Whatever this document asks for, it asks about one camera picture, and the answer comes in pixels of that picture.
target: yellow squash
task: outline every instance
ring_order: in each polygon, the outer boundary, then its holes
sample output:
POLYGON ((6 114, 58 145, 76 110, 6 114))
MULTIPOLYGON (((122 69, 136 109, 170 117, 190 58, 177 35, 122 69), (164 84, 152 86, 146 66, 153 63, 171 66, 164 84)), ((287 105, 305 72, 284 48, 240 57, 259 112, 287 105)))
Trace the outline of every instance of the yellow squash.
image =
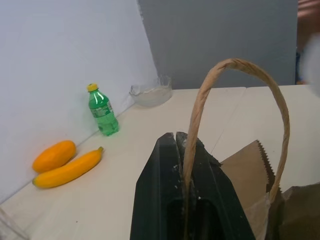
POLYGON ((103 147, 99 147, 62 167, 41 173, 33 179, 32 183, 38 188, 45 189, 66 184, 96 166, 101 160, 103 150, 103 147))
POLYGON ((76 145, 71 140, 58 142, 44 150, 33 162, 32 168, 43 173, 65 165, 76 154, 76 145))

